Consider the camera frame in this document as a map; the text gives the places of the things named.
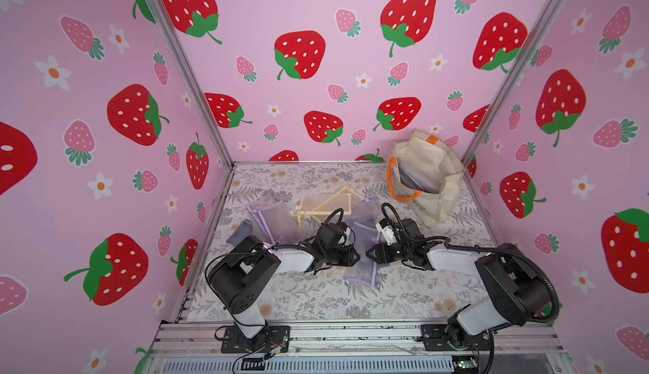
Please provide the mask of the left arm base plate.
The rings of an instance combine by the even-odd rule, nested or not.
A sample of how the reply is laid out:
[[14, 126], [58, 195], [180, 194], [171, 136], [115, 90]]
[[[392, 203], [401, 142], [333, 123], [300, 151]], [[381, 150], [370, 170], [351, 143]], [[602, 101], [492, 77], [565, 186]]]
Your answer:
[[251, 339], [237, 326], [226, 327], [221, 341], [221, 353], [286, 353], [290, 343], [289, 326], [265, 326]]

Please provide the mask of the cream mesh pouch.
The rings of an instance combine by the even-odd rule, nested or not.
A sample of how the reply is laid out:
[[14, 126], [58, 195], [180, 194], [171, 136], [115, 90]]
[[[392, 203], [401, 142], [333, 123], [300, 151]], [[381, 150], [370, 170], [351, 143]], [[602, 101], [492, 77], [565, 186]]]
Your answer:
[[351, 215], [353, 205], [361, 200], [363, 197], [347, 186], [337, 193], [305, 194], [297, 202], [295, 216], [299, 224], [304, 219], [321, 223], [338, 208], [343, 209], [344, 215]]

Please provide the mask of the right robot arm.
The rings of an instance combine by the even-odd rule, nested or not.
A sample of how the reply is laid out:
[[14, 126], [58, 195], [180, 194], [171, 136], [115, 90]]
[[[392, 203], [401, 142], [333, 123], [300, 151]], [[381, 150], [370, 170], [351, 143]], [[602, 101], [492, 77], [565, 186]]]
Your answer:
[[487, 296], [447, 321], [446, 338], [456, 348], [484, 332], [528, 322], [552, 323], [559, 316], [559, 297], [547, 274], [510, 243], [459, 246], [447, 236], [423, 236], [413, 220], [383, 219], [376, 229], [385, 241], [374, 245], [367, 256], [377, 264], [401, 262], [482, 281]]

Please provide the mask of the large purple mesh pouch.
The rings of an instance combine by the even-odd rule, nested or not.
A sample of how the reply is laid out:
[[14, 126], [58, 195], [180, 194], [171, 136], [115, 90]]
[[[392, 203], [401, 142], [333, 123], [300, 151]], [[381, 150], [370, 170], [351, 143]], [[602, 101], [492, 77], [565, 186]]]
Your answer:
[[367, 252], [380, 243], [380, 232], [371, 226], [370, 222], [371, 220], [362, 220], [353, 224], [352, 231], [356, 237], [354, 249], [360, 259], [353, 267], [345, 268], [342, 279], [351, 284], [373, 288], [376, 286], [378, 267], [377, 263], [367, 256]]

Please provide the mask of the grey mesh pouch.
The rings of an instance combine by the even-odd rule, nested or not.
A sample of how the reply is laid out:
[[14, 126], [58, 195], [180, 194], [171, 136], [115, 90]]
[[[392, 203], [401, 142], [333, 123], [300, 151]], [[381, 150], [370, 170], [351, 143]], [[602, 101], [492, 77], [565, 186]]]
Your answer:
[[437, 194], [440, 190], [440, 185], [422, 175], [416, 170], [398, 167], [401, 183], [407, 188], [418, 190], [426, 193]]

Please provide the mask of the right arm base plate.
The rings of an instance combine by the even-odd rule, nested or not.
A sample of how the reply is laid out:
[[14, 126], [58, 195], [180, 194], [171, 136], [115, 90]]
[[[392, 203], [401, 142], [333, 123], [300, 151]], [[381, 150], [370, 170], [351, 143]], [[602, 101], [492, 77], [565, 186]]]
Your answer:
[[444, 324], [424, 324], [420, 327], [417, 341], [427, 351], [489, 351], [492, 339], [487, 332], [478, 335], [466, 334], [461, 328]]

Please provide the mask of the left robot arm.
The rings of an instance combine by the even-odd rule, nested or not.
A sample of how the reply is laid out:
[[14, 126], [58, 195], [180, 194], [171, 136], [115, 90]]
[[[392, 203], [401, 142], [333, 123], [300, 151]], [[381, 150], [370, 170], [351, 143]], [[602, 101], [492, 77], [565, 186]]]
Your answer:
[[270, 279], [353, 267], [360, 260], [355, 242], [353, 229], [343, 222], [326, 222], [315, 236], [298, 244], [271, 245], [250, 235], [228, 254], [214, 258], [204, 278], [232, 316], [240, 337], [258, 347], [270, 338], [270, 327], [257, 305]]

